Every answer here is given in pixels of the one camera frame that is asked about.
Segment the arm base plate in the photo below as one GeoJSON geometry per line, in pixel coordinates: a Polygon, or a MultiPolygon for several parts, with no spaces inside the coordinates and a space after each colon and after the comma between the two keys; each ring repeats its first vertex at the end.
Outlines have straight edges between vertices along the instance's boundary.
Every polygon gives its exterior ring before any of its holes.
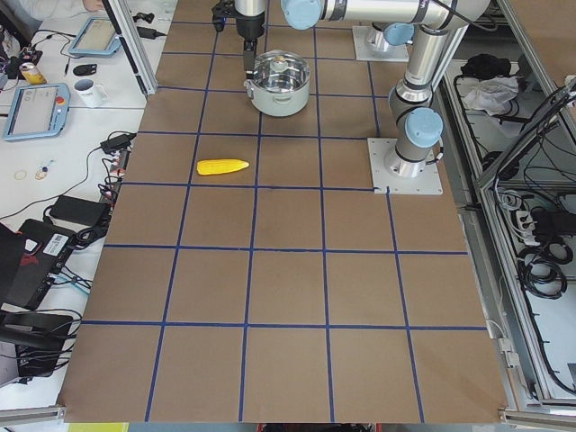
{"type": "Polygon", "coordinates": [[[443,187],[431,148],[420,162],[407,162],[395,151],[396,139],[369,138],[368,156],[376,194],[441,195],[443,187]]]}
{"type": "Polygon", "coordinates": [[[415,26],[407,23],[376,23],[354,26],[355,59],[362,61],[407,62],[407,46],[411,43],[415,26]]]}

